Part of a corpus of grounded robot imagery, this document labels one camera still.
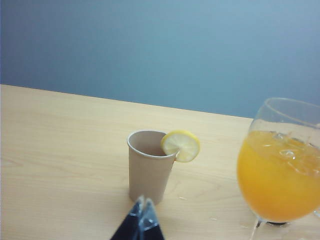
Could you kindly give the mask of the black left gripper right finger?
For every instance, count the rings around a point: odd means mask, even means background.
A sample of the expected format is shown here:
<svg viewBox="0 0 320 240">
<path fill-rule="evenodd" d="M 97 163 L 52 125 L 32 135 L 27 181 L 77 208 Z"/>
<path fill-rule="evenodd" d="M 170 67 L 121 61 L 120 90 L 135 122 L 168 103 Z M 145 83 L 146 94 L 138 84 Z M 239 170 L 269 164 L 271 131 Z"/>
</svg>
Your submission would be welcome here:
<svg viewBox="0 0 320 240">
<path fill-rule="evenodd" d="M 165 240 L 154 203 L 150 198 L 146 199 L 138 226 L 140 240 Z"/>
</svg>

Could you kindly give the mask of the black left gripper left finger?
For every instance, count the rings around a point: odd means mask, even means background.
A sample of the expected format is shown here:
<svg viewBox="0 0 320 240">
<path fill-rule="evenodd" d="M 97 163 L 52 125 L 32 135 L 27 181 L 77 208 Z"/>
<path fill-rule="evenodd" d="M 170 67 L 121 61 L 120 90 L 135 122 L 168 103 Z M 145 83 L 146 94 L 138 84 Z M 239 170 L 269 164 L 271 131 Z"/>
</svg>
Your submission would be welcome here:
<svg viewBox="0 0 320 240">
<path fill-rule="evenodd" d="M 119 225 L 111 240 L 140 240 L 140 220 L 142 219 L 145 198 L 143 195 L 139 196 L 133 207 L 125 216 L 122 223 Z"/>
</svg>

